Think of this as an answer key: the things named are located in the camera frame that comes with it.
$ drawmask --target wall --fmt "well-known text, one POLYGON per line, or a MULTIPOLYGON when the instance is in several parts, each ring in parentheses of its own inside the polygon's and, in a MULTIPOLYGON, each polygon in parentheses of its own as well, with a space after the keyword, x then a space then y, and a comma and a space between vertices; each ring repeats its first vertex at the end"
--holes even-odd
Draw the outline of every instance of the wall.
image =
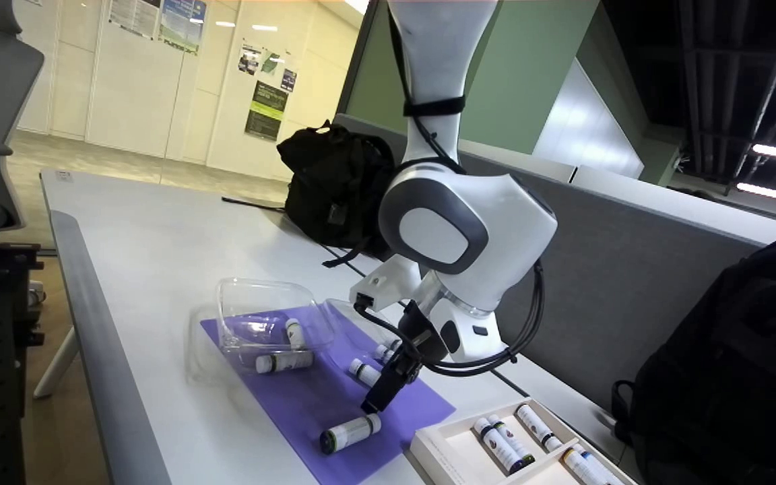
MULTIPOLYGON (((502 0, 470 71, 462 138, 528 153, 596 6, 599 0, 502 0)), ((386 130, 404 130, 386 2, 377 9, 344 112, 386 130)))
POLYGON ((532 156, 629 177, 638 177, 645 169, 629 134, 580 63, 571 64, 532 156))
MULTIPOLYGON (((300 75, 300 86, 289 96, 281 139, 335 115, 358 30, 312 0, 249 0, 238 25, 227 64, 238 64, 242 42, 258 42, 282 53, 285 64, 300 75), (277 25, 281 30, 256 32, 251 25, 277 25)), ((208 164, 289 180, 291 173, 281 164, 274 142, 242 134, 254 86, 254 75, 242 75, 234 68, 227 71, 208 164)))
POLYGON ((289 173, 272 142, 241 130, 251 94, 238 84, 238 53, 254 37, 251 25, 277 25, 261 42, 297 60, 300 86, 281 138, 335 115, 358 37, 319 0, 208 0, 199 53, 110 25, 110 0, 16 6, 22 40, 45 53, 20 130, 274 180, 289 173))
POLYGON ((679 126, 657 126, 649 122, 604 6, 596 11, 576 60, 645 161, 642 177, 666 183, 684 134, 679 126))

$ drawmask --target white box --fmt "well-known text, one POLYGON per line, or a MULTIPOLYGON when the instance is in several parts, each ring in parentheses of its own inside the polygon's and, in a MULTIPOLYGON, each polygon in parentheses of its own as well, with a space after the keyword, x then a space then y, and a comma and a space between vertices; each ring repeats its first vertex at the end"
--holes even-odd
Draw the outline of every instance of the white box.
POLYGON ((532 398, 479 412, 467 414, 452 424, 440 424, 420 428, 413 438, 413 459, 419 468, 437 485, 497 485, 497 483, 534 483, 534 485, 576 485, 580 479, 561 463, 563 453, 571 448, 582 448, 591 455, 596 455, 623 485, 635 485, 623 468, 617 468, 604 453, 599 453, 591 443, 586 443, 580 433, 575 433, 567 424, 561 424, 549 409, 540 408, 532 398), (534 436, 524 428, 514 409, 520 405, 528 405, 548 425, 549 430, 563 443, 553 453, 548 453, 534 436), (497 418, 503 424, 506 430, 512 430, 514 443, 534 455, 534 463, 503 475, 502 465, 490 459, 490 453, 482 448, 482 443, 474 436, 472 425, 479 418, 497 418))

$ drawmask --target electronic component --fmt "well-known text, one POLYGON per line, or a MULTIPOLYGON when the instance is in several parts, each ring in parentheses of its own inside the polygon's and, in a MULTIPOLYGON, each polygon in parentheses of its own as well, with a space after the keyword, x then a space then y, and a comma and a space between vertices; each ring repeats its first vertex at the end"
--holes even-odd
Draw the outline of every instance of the electronic component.
POLYGON ((540 443, 548 453, 561 448, 561 438, 549 430, 549 425, 528 405, 520 405, 514 414, 524 424, 524 428, 534 436, 534 443, 540 443))
POLYGON ((304 366, 312 366, 312 352, 309 350, 274 350, 274 352, 264 352, 264 355, 256 359, 256 371, 258 375, 304 370, 304 366))
POLYGON ((365 414, 320 433, 324 453, 339 453, 384 430, 379 414, 365 414))
POLYGON ((517 448, 517 443, 512 438, 512 433, 503 428, 502 421, 479 418, 472 425, 472 430, 489 448, 489 453, 497 459, 502 471, 514 475, 514 471, 526 468, 528 463, 534 463, 534 455, 524 453, 517 448))
POLYGON ((297 317, 289 317, 282 328, 285 328, 289 347, 297 347, 297 350, 307 347, 304 325, 297 317))
POLYGON ((561 455, 561 463, 582 483, 582 485, 623 485, 592 453, 582 448, 571 448, 561 455))
POLYGON ((379 381, 379 371, 366 366, 362 359, 353 359, 347 366, 351 378, 355 378, 365 387, 371 387, 379 381))

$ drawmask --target floor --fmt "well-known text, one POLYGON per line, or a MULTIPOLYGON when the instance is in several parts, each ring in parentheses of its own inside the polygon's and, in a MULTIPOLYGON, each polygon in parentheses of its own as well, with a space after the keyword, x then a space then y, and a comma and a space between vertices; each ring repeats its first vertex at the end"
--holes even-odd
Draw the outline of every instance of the floor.
POLYGON ((12 180, 12 192, 22 211, 24 226, 4 231, 0 243, 36 243, 45 249, 43 254, 48 254, 43 258, 45 267, 32 275, 32 280, 43 282, 48 300, 40 313, 45 346, 32 347, 28 360, 28 412, 22 424, 28 485, 105 485, 110 479, 98 436, 83 366, 75 360, 51 398, 32 401, 29 397, 45 364, 56 352, 56 346, 71 328, 71 308, 59 261, 53 258, 53 239, 37 176, 43 169, 98 173, 110 177, 258 199, 269 205, 282 203, 285 185, 37 134, 16 134, 12 149, 13 156, 5 164, 5 177, 12 180))

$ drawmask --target poster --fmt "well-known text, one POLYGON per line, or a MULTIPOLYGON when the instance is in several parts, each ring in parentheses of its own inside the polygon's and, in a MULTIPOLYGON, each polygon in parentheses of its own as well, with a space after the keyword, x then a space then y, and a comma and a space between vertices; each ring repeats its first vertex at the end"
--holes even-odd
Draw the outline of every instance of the poster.
POLYGON ((154 37, 160 25, 160 6, 161 0, 114 0, 110 21, 134 36, 154 37))
POLYGON ((264 139, 277 139, 289 94, 256 80, 246 133, 264 139))
POLYGON ((285 71, 282 71, 282 79, 281 79, 281 90, 282 90, 282 91, 293 91, 293 90, 297 90, 297 80, 300 80, 300 75, 297 75, 291 68, 285 68, 285 71))
POLYGON ((261 63, 261 73, 274 75, 277 64, 281 64, 281 53, 268 53, 268 60, 261 63))
POLYGON ((246 46, 241 60, 238 60, 238 71, 249 73, 249 75, 256 75, 258 64, 261 64, 261 48, 246 46))
POLYGON ((196 53, 206 28, 206 2, 202 0, 165 0, 161 6, 161 40, 196 53))

